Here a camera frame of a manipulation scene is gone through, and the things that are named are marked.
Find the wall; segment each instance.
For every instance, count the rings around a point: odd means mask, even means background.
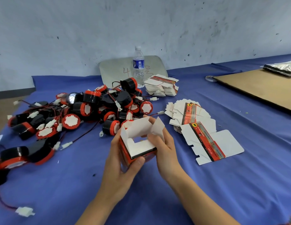
[[[291,53],[291,0],[0,0],[0,91],[99,73],[135,45],[166,69]]]

